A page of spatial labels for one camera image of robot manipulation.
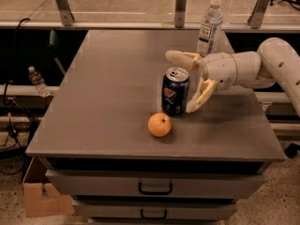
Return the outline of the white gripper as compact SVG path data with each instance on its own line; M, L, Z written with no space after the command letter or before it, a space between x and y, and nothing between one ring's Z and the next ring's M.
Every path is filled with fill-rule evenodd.
M237 78L237 67L233 56L225 53L211 53L201 58L195 52L166 51L166 59L185 69L199 69L199 84L196 93L187 103L186 112L194 113L212 96L217 89L227 90Z

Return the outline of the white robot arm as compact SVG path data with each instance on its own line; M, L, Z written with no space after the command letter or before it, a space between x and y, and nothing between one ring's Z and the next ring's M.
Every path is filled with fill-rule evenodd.
M300 115L300 56L285 40L270 37L255 52L210 53L167 51L166 59L188 71L198 72L198 85L186 112L197 111L215 91L234 85L267 88L278 83Z

